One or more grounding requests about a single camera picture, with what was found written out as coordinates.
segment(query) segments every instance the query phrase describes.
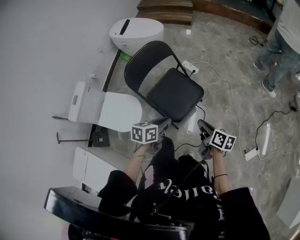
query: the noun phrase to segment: chair backrest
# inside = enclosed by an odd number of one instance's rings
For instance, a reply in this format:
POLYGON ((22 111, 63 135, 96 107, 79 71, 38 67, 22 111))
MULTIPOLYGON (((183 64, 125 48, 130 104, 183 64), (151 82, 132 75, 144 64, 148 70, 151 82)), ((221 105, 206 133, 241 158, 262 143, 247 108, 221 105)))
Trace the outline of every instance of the chair backrest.
POLYGON ((180 64, 176 55, 166 43, 161 41, 147 43, 132 57, 125 67, 124 78, 128 87, 138 93, 143 80, 151 69, 171 55, 180 64))

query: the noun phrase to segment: chair seat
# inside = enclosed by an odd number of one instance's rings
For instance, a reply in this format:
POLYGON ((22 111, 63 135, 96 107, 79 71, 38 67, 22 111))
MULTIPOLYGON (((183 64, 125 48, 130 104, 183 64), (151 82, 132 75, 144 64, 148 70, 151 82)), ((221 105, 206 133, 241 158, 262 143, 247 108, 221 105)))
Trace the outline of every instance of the chair seat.
POLYGON ((147 99, 173 122, 180 122, 203 95, 201 86, 177 69, 171 68, 147 94, 147 99))

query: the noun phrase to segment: chair leg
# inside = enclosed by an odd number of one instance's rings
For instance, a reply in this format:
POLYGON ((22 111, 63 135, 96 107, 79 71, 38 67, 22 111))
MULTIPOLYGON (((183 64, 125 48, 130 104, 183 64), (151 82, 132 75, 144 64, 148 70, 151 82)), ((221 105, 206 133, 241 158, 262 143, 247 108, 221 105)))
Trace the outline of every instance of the chair leg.
POLYGON ((173 125, 174 128, 176 128, 177 130, 179 129, 179 127, 177 127, 177 126, 175 125, 175 123, 172 122, 172 125, 173 125))

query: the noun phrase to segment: jeans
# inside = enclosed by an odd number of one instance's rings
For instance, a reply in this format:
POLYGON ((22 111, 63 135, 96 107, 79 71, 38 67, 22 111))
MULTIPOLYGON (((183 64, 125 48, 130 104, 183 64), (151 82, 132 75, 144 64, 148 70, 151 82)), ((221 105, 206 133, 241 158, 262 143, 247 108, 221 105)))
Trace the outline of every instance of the jeans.
POLYGON ((300 60, 300 54, 295 52, 284 40, 278 30, 272 36, 262 53, 255 61, 259 69, 268 68, 273 54, 281 52, 280 60, 277 65, 269 72, 263 80, 263 84, 268 91, 273 91, 278 85, 281 77, 294 67, 300 60))

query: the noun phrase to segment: person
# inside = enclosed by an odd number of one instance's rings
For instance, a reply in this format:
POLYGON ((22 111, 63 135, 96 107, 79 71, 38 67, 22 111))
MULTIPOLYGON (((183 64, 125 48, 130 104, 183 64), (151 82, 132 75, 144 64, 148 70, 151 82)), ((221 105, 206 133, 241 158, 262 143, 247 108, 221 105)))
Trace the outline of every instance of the person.
POLYGON ((98 194, 102 198, 99 211, 156 225, 159 223, 153 209, 160 205, 159 214, 195 223, 190 240, 270 239, 249 189, 230 189, 220 150, 212 147, 210 151, 214 170, 211 183, 208 167, 198 165, 193 152, 176 160, 173 142, 165 137, 162 148, 152 158, 137 188, 148 148, 149 145, 138 148, 123 172, 110 173, 106 186, 98 194))
POLYGON ((268 68, 273 54, 281 51, 280 60, 262 81, 263 88, 272 97, 282 76, 300 61, 300 0, 283 0, 283 11, 275 33, 260 53, 253 66, 268 68))

